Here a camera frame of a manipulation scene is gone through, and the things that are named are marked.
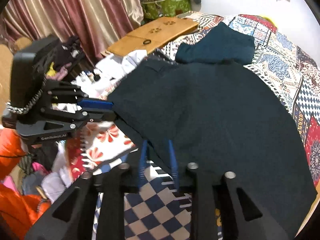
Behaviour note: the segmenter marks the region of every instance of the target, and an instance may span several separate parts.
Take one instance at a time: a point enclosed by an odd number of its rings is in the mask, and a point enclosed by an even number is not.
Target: bed
[[[186,18],[199,23],[199,31],[181,36],[169,42],[162,52],[175,59],[181,43],[195,44],[219,22],[231,29],[251,35],[255,39],[255,54],[252,64],[244,66],[254,72],[274,92],[294,119],[303,142],[310,173],[317,191],[320,178],[320,71],[316,62],[300,47],[290,42],[269,21],[252,15],[217,15],[189,12]],[[101,95],[104,99],[114,88],[107,88]],[[89,124],[83,130],[86,151],[75,149],[80,140],[75,139],[68,149],[71,170],[77,178],[84,170],[94,174],[108,172],[124,162],[126,155],[135,150],[132,141],[113,123]],[[186,240],[190,233],[192,197],[176,191],[172,178],[156,164],[150,162],[146,170],[146,184],[139,194],[125,196],[124,226],[126,239],[175,239]],[[93,225],[95,237],[103,194],[99,195]],[[307,223],[320,200],[318,194],[308,216]],[[223,239],[220,211],[216,210],[219,240]]]

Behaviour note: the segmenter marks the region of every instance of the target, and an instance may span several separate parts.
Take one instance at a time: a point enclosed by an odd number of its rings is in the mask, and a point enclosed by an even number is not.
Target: pink curtain
[[[80,38],[92,63],[100,52],[140,26],[143,12],[139,0],[10,0],[4,10],[7,33],[16,40],[33,40],[49,34],[65,41]]]

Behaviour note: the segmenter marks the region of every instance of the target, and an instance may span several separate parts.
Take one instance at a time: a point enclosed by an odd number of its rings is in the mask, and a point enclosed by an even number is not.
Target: green bag
[[[175,17],[191,10],[190,0],[141,1],[145,19],[155,20],[162,16]]]

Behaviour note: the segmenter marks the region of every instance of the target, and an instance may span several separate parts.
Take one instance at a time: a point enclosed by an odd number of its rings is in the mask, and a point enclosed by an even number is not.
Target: orange fabric
[[[22,156],[18,135],[11,129],[4,129],[0,134],[0,179],[8,175],[17,165],[20,158],[4,158],[2,156]],[[29,228],[48,209],[49,203],[43,203],[40,211],[37,207],[41,197],[37,195],[21,196],[19,193],[0,184],[0,214],[6,220],[11,230],[23,240]]]

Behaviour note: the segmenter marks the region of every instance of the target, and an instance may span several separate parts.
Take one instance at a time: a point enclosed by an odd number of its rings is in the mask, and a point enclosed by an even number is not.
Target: white wall
[[[268,16],[320,69],[320,26],[304,0],[202,0],[200,12]]]

